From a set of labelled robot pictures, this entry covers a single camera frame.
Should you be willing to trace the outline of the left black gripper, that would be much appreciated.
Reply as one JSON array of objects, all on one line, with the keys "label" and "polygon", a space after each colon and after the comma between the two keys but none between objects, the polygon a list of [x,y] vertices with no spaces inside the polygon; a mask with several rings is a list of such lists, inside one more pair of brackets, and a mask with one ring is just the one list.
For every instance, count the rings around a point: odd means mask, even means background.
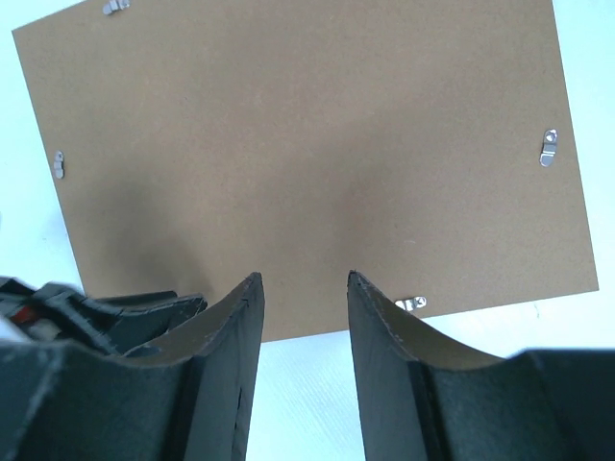
[{"label": "left black gripper", "polygon": [[162,291],[92,299],[70,285],[47,283],[39,289],[1,278],[1,316],[30,339],[86,343],[82,320],[94,328],[90,338],[106,354],[123,355],[178,327],[208,307],[201,294]]}]

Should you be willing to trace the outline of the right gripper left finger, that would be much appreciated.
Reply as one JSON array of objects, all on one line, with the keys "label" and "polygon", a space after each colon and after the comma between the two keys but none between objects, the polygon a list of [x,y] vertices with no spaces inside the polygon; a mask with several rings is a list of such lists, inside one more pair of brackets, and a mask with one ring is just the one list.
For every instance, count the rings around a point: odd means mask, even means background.
[{"label": "right gripper left finger", "polygon": [[5,460],[242,460],[264,320],[260,274],[123,355],[24,333],[1,344]]}]

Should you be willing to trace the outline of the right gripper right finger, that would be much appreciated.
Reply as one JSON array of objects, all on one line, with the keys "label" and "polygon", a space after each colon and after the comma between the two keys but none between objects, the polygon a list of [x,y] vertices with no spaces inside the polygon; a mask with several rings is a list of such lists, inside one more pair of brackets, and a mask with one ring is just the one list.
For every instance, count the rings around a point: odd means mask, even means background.
[{"label": "right gripper right finger", "polygon": [[358,272],[347,301],[367,459],[613,458],[613,351],[500,358],[402,310]]}]

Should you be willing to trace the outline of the brown cardboard backing board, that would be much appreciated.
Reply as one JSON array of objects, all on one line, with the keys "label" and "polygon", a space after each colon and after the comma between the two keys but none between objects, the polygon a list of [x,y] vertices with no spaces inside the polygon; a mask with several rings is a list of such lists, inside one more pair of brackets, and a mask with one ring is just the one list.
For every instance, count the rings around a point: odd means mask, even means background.
[{"label": "brown cardboard backing board", "polygon": [[259,272],[277,340],[345,328],[353,270],[424,317],[597,289],[551,2],[102,9],[13,33],[88,294]]}]

